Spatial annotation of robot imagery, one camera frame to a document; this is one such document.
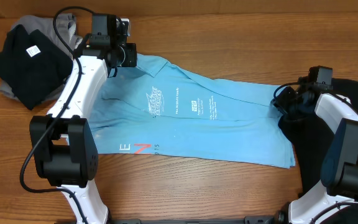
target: black camera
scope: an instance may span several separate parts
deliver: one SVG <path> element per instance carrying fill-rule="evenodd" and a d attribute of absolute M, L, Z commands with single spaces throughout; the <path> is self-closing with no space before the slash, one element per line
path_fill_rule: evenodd
<path fill-rule="evenodd" d="M 131 23 L 128 19 L 111 14 L 93 14 L 92 33 L 87 34 L 81 43 L 84 45 L 89 39 L 89 44 L 78 47 L 83 49 L 80 54 L 104 59 L 108 73 L 112 68 L 136 67 L 136 44 L 127 43 L 130 31 Z"/>

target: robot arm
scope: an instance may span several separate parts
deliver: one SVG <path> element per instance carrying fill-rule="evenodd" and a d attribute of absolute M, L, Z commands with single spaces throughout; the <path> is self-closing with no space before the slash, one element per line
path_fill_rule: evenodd
<path fill-rule="evenodd" d="M 86 217 L 84 222 L 92 224 L 112 223 L 110 212 L 102 202 L 94 182 L 98 168 L 98 152 L 87 118 L 89 118 L 96 96 L 116 67 L 136 66 L 136 45 L 128 44 L 130 22 L 114 15 L 93 14 L 92 34 L 89 45 L 80 52 L 82 74 L 77 61 L 65 88 L 46 116 L 34 116 L 30 122 L 30 136 L 33 147 L 58 116 L 72 91 L 74 95 L 53 131 L 40 142 L 34 152 L 35 166 L 39 177 L 48 179 L 51 186 L 67 189 L 75 194 L 79 206 L 66 192 L 63 192 L 77 219 L 83 223 L 79 208 Z M 74 90 L 78 76 L 81 80 Z M 53 140 L 68 138 L 68 146 L 54 145 Z"/>
<path fill-rule="evenodd" d="M 321 180 L 304 196 L 289 204 L 288 217 L 282 223 L 318 224 L 338 212 L 339 205 L 357 203 L 358 113 L 349 106 L 348 98 L 330 91 L 331 78 L 332 69 L 313 67 L 308 77 L 299 79 L 299 89 L 295 91 L 286 87 L 273 100 L 273 104 L 285 114 L 284 119 L 301 122 L 304 117 L 315 113 L 334 133 L 321 167 Z"/>

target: wooden table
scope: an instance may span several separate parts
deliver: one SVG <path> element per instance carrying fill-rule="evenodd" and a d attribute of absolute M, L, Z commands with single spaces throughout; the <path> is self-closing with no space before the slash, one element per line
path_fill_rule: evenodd
<path fill-rule="evenodd" d="M 132 17 L 139 53 L 159 55 L 210 78 L 282 84 L 309 67 L 334 68 L 358 80 L 358 13 Z M 0 50 L 14 19 L 0 19 Z M 81 35 L 91 20 L 78 19 Z M 19 170 L 30 150 L 33 111 L 0 94 L 0 223 L 53 223 L 74 218 L 59 193 L 30 194 Z M 96 183 L 114 218 L 241 218 L 274 214 L 301 192 L 298 167 L 279 169 L 204 159 L 103 155 Z M 31 161 L 26 182 L 49 187 Z"/>

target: wood grain surface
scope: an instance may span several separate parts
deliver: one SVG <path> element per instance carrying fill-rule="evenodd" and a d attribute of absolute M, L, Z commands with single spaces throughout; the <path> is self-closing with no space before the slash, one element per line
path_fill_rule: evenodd
<path fill-rule="evenodd" d="M 0 0 L 0 17 L 32 14 L 52 17 L 67 6 L 128 16 L 173 16 L 234 13 L 358 12 L 358 0 Z"/>
<path fill-rule="evenodd" d="M 334 68 L 358 80 L 358 13 L 248 14 L 131 17 L 142 54 L 159 55 L 210 78 L 281 84 L 309 67 Z M 0 50 L 14 19 L 0 19 Z M 79 18 L 79 33 L 90 18 Z M 19 170 L 30 150 L 33 111 L 0 94 L 0 223 L 53 223 L 74 218 L 59 193 L 21 189 Z M 155 155 L 103 155 L 96 183 L 114 218 L 241 218 L 274 214 L 301 192 L 298 167 Z M 26 182 L 49 187 L 31 161 Z"/>

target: light blue t-shirt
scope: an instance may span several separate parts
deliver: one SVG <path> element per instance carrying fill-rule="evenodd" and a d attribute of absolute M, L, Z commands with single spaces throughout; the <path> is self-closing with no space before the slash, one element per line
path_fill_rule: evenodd
<path fill-rule="evenodd" d="M 211 80 L 156 56 L 119 68 L 93 106 L 99 153 L 161 154 L 289 168 L 292 145 L 270 101 L 277 86 Z"/>

